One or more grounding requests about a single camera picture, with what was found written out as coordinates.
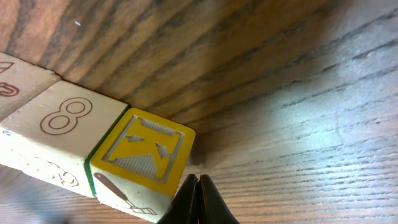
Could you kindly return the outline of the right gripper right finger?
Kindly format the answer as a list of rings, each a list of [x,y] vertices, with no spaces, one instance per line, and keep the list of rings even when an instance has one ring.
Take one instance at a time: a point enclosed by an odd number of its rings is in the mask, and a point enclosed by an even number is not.
[[[203,174],[198,183],[199,224],[239,224],[211,177]]]

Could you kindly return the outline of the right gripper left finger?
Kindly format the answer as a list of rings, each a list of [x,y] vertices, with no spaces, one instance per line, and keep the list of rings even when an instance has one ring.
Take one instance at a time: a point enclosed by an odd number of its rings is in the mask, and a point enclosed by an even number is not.
[[[198,178],[195,174],[187,175],[169,209],[157,224],[197,224],[198,223]]]

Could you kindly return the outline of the white block red mark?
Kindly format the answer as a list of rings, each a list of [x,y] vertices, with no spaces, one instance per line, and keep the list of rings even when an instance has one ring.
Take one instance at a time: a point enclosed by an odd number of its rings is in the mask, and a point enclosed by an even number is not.
[[[126,111],[90,159],[102,204],[156,223],[178,189],[195,131],[146,111]]]

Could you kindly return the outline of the white block red M side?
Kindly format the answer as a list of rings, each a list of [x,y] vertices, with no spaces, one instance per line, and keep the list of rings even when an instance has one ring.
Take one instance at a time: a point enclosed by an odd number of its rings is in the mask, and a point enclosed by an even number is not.
[[[1,121],[1,164],[92,197],[86,160],[127,107],[59,81]]]

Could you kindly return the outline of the yellow block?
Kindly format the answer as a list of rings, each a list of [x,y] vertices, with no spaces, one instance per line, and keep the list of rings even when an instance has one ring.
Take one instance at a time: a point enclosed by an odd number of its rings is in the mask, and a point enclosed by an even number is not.
[[[1,53],[1,119],[61,80],[55,72]]]

